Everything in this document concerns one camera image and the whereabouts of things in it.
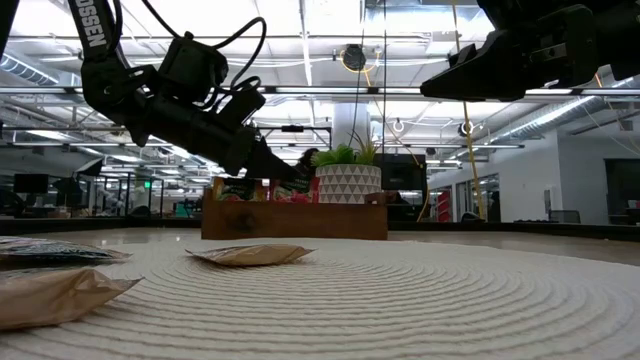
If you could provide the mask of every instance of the green plant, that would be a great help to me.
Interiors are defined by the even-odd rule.
[[[354,134],[354,139],[360,145],[360,151],[356,152],[352,148],[340,144],[335,150],[317,153],[312,159],[313,165],[316,167],[341,164],[373,165],[373,157],[379,146],[376,146],[371,140],[364,141],[358,134]]]

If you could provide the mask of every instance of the brown pouch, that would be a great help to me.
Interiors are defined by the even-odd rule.
[[[292,262],[313,250],[297,245],[251,245],[192,252],[189,254],[226,266],[277,265]]]
[[[140,280],[111,280],[93,269],[48,271],[0,280],[0,330],[82,317]]]

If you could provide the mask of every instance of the potted plant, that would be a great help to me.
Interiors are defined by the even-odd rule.
[[[373,166],[378,150],[369,138],[354,134],[360,150],[340,145],[335,150],[319,152],[313,159],[320,180],[321,203],[364,204],[365,195],[380,192],[382,171]]]

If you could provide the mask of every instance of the snack bag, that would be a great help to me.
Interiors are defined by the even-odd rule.
[[[208,251],[192,252],[189,254],[218,265],[225,266],[258,266],[277,265],[292,262],[313,250],[297,245],[250,245],[234,246]]]
[[[318,203],[318,186],[320,179],[317,177],[300,177],[293,181],[272,180],[269,185],[269,200],[291,203]]]
[[[216,201],[265,201],[262,181],[217,177],[213,180],[213,199]]]
[[[0,330],[72,321],[140,280],[111,280],[93,269],[0,278]]]
[[[119,260],[130,257],[114,250],[67,241],[0,236],[0,261]]]

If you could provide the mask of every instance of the red item in crate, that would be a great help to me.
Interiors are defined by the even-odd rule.
[[[293,181],[271,180],[269,201],[300,204],[318,203],[320,179],[298,178]]]

